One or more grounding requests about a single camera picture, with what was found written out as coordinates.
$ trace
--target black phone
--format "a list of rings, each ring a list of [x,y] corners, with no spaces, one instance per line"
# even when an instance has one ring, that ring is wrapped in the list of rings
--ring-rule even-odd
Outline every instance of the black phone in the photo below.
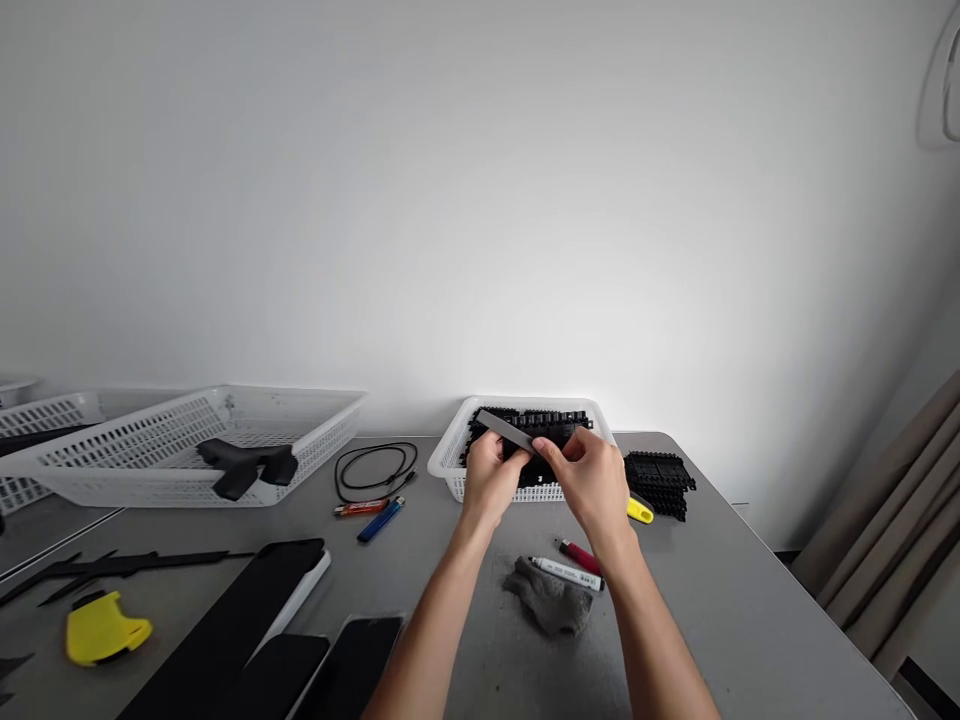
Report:
[[[359,720],[403,627],[403,618],[361,618],[343,626],[294,720]]]

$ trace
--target marker pen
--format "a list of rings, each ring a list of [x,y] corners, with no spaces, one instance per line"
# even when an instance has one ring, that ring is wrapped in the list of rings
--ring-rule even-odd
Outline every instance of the marker pen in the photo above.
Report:
[[[346,505],[337,505],[333,509],[333,514],[337,517],[344,515],[367,515],[369,513],[380,512],[383,510],[390,501],[384,498],[383,500],[370,500],[365,503],[347,503]]]
[[[403,507],[404,502],[405,500],[397,495],[379,515],[370,521],[369,525],[360,531],[360,534],[357,535],[357,540],[362,543],[368,543],[373,540],[376,534],[383,529],[383,526],[390,522],[393,516]]]
[[[587,572],[592,572],[594,575],[603,575],[603,573],[600,572],[600,563],[597,562],[597,559],[579,545],[574,545],[569,540],[561,540],[560,552]]]
[[[546,558],[528,557],[527,559],[544,572],[548,572],[551,575],[556,575],[564,580],[569,580],[577,585],[588,587],[591,590],[599,591],[603,590],[607,586],[607,584],[603,581],[603,578],[597,577],[596,575],[591,575],[583,570],[577,570],[569,565],[561,565],[560,563],[555,563],[553,560],[547,560]]]

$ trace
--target white mesh basket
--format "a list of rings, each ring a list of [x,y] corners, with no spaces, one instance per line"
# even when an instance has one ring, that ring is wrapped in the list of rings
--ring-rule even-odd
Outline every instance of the white mesh basket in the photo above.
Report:
[[[443,478],[453,497],[463,502],[463,484],[467,469],[460,462],[460,456],[470,437],[469,422],[474,413],[482,407],[506,408],[509,410],[549,410],[556,412],[583,411],[593,420],[593,431],[609,443],[616,442],[600,407],[584,398],[528,398],[498,397],[495,395],[474,395],[463,401],[453,422],[440,438],[440,444],[430,456],[427,471],[434,477]],[[513,496],[513,502],[545,502],[563,500],[563,491],[557,483],[548,483],[536,487],[520,488]]]
[[[67,437],[0,458],[79,505],[264,507],[275,505],[356,434],[366,393],[224,385],[184,395]],[[223,473],[196,445],[220,438],[240,447],[293,445],[299,463],[287,486],[257,480],[236,502],[213,485]]]
[[[102,423],[176,395],[169,390],[100,390],[18,405],[0,410],[0,437]],[[0,515],[9,515],[49,494],[47,488],[29,478],[0,475]]]

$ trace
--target right hand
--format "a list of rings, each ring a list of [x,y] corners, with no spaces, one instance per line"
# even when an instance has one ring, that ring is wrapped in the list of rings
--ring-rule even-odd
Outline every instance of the right hand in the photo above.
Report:
[[[562,451],[543,437],[534,438],[533,447],[553,468],[595,553],[612,551],[624,538],[636,539],[627,516],[630,488],[616,445],[578,427]]]

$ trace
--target white marker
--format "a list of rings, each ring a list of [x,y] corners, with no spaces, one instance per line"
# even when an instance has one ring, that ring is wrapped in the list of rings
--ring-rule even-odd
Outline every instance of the white marker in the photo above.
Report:
[[[561,565],[560,563],[555,563],[553,560],[547,560],[546,558],[528,557],[527,560],[544,572],[548,572],[551,575],[556,575],[564,580],[569,580],[577,585],[588,587],[591,590],[600,591],[607,586],[602,577],[598,577],[592,573],[584,572],[583,570],[577,570],[569,565]]]

